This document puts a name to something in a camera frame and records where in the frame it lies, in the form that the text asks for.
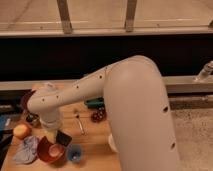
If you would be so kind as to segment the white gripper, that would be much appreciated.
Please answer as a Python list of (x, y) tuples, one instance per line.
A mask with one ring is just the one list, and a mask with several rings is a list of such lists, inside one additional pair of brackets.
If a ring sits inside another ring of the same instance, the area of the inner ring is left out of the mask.
[(53, 144), (56, 143), (56, 131), (62, 127), (62, 115), (61, 114), (42, 114), (40, 116), (40, 122), (45, 129), (44, 133), (47, 140)]

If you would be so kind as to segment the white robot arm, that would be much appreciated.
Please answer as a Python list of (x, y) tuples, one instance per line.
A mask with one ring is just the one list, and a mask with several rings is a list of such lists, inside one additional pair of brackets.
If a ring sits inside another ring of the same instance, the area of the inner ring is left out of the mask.
[(44, 87), (27, 109), (49, 119), (61, 106), (103, 97), (122, 171), (181, 171), (168, 95), (157, 65), (136, 55), (62, 89)]

